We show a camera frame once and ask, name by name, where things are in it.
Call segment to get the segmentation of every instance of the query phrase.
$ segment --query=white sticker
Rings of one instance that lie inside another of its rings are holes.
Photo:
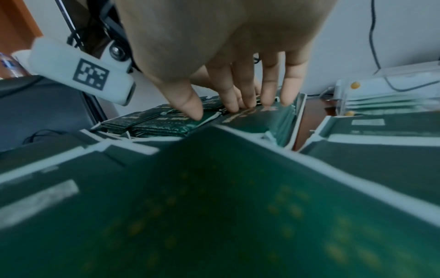
[[[0,229],[15,226],[78,193],[79,188],[76,183],[67,180],[4,206],[0,208]]]
[[[384,119],[352,120],[352,125],[385,125]]]

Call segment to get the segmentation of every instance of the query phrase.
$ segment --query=brown table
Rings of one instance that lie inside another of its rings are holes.
[[[335,116],[335,102],[312,98],[306,101],[293,151],[299,150],[326,116]]]

